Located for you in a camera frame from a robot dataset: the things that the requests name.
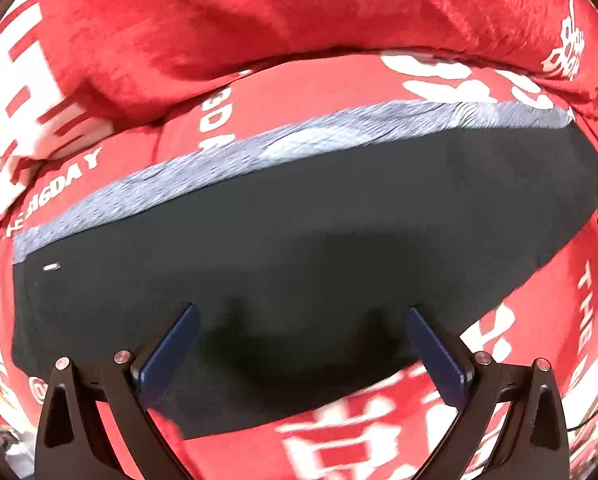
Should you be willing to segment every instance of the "blue gripper pad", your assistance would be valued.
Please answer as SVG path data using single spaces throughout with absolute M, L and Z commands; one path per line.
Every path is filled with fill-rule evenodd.
M 410 343 L 443 401 L 461 411 L 468 402 L 468 386 L 474 368 L 466 353 L 460 354 L 456 351 L 457 345 L 447 344 L 452 335 L 437 326 L 434 330 L 434 324 L 431 319 L 426 319 L 417 307 L 408 310 L 406 333 Z
M 154 407 L 162 399 L 182 356 L 194 345 L 200 327 L 199 310 L 191 304 L 139 371 L 137 391 L 141 406 Z

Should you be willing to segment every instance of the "crumpled fabric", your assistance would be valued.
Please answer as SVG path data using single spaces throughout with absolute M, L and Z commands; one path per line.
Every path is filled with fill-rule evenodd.
M 390 48 L 512 69 L 598 118 L 589 0 L 16 0 L 0 21 L 0 228 L 49 160 L 250 71 Z

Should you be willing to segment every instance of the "dark fabric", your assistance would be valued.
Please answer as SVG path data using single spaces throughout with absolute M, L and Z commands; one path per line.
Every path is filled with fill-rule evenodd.
M 185 438 L 256 426 L 412 361 L 411 304 L 463 331 L 597 205 L 598 155 L 574 124 L 282 164 L 30 254 L 15 266 L 13 359 L 41 378 L 57 356 L 110 359 L 191 301 L 202 335 L 158 409 Z

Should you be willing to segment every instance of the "red blanket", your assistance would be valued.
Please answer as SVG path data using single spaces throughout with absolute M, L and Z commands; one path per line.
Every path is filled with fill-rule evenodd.
M 38 161 L 281 59 L 421 47 L 528 73 L 598 118 L 588 0 L 17 0 L 0 22 L 0 222 Z
M 0 358 L 8 364 L 0 371 L 0 390 L 5 402 L 15 403 L 15 411 L 33 421 L 44 384 L 12 364 L 10 237 L 47 222 L 111 180 L 181 153 L 232 142 L 234 133 L 238 140 L 326 108 L 353 106 L 359 96 L 367 104 L 399 98 L 398 92 L 408 99 L 446 102 L 471 101 L 476 92 L 482 102 L 571 106 L 598 150 L 598 13 L 588 0 L 19 0 L 0 24 L 0 41 L 9 42 L 8 55 L 0 57 Z M 287 66 L 279 67 L 287 73 L 276 81 L 287 91 L 277 92 L 275 112 L 268 115 L 255 113 L 253 105 L 234 107 L 230 126 L 219 124 L 233 113 L 232 106 L 230 114 L 224 108 L 232 102 L 224 92 L 200 106 L 206 92 L 291 57 L 397 47 L 514 73 L 476 68 L 460 73 L 464 65 L 455 65 L 449 70 L 459 72 L 448 76 L 439 66 L 404 69 L 384 60 L 392 71 L 378 76 L 380 63 L 368 56 L 356 64 L 341 61 L 336 73 L 323 71 L 319 84 L 314 74 L 298 80 Z M 372 63 L 371 70 L 364 68 Z M 266 86 L 274 74 L 258 74 L 253 87 L 257 81 Z M 371 76 L 380 84 L 369 84 Z M 459 91 L 466 82 L 479 81 L 486 82 L 486 93 L 478 83 Z M 256 91 L 244 94 L 251 101 L 257 96 Z M 302 101 L 310 106 L 297 106 Z M 232 131 L 235 121 L 240 128 Z M 82 151 L 113 132 L 119 134 Z M 47 159 L 57 161 L 37 173 L 37 162 Z M 562 370 L 565 392 L 598 356 L 598 329 L 576 353 L 562 343 L 567 336 L 579 337 L 581 301 L 593 283 L 597 302 L 598 231 L 591 221 L 548 267 L 476 325 L 476 348 L 495 352 L 498 345 L 506 353 L 510 347 L 504 358 L 525 363 L 536 357 L 527 342 L 544 336 L 541 326 L 551 324 L 554 337 L 546 343 L 546 357 Z M 589 304 L 598 313 L 594 302 Z M 498 331 L 493 328 L 497 319 L 507 323 Z M 527 326 L 538 329 L 526 333 Z M 406 392 L 407 401 L 401 402 Z M 159 419 L 159 426 L 197 478 L 232 478 L 238 464 L 246 478 L 355 474 L 398 480 L 420 466 L 454 416 L 444 412 L 434 394 L 427 376 L 413 368 L 376 390 L 261 428 L 183 442 L 168 421 Z M 109 424 L 109 431 L 114 428 Z M 112 440 L 123 457 L 120 439 Z M 393 452 L 384 446 L 386 454 L 374 455 L 367 452 L 373 442 L 396 444 Z M 224 460 L 228 454 L 231 461 Z M 129 460 L 122 463 L 132 468 Z M 347 463 L 354 467 L 346 468 Z

